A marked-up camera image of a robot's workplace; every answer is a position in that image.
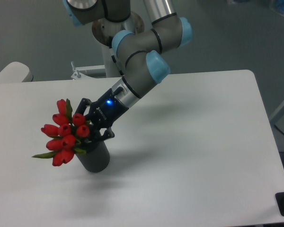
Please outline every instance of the green leaf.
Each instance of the green leaf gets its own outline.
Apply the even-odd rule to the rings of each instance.
[[[34,155],[32,157],[36,157],[36,158],[53,158],[59,151],[54,150],[48,153],[44,153],[44,154],[40,154],[40,155]]]
[[[71,102],[70,100],[67,98],[66,99],[66,105],[65,105],[65,116],[70,120],[70,122],[72,122],[72,107],[71,107]]]
[[[86,154],[86,150],[83,150],[81,148],[74,148],[74,151],[76,154],[79,154],[79,155],[85,155]]]
[[[76,144],[79,145],[81,144],[81,141],[79,139],[76,138]]]
[[[60,140],[60,139],[62,139],[61,136],[50,136],[50,138],[53,138],[53,139],[55,139],[55,140]]]

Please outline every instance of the dark gray vase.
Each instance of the dark gray vase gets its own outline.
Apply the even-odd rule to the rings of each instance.
[[[104,170],[109,163],[109,152],[103,141],[88,143],[81,147],[86,150],[85,155],[77,155],[78,159],[86,170],[92,173],[98,173]]]

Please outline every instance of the gray floor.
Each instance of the gray floor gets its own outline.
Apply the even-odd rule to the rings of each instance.
[[[284,17],[268,0],[227,5],[225,0],[174,0],[194,29],[188,46],[164,54],[172,73],[248,69],[255,73],[267,114],[284,99]],[[132,0],[149,29],[142,0]],[[69,79],[76,66],[103,64],[91,25],[73,27],[60,0],[0,0],[0,71],[26,64],[36,81]],[[284,130],[284,118],[278,123]],[[280,151],[284,138],[275,133]]]

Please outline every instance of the white chair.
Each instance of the white chair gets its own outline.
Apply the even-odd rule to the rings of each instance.
[[[276,110],[269,116],[269,122],[271,125],[274,125],[282,116],[284,115],[284,100],[276,108]]]
[[[12,62],[0,72],[0,84],[31,82],[34,79],[28,66]]]

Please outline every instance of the silver metal tube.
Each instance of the silver metal tube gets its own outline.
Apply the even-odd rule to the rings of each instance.
[[[68,3],[77,9],[89,9],[93,7],[97,0],[67,0]]]
[[[120,79],[118,82],[115,83],[115,85],[112,86],[113,92],[116,91],[118,87],[122,87],[123,92],[120,92],[116,96],[116,98],[126,107],[130,108],[140,100],[130,91],[130,89],[127,87],[127,85],[123,82],[122,79]]]
[[[144,0],[144,4],[151,22],[176,12],[171,0]]]

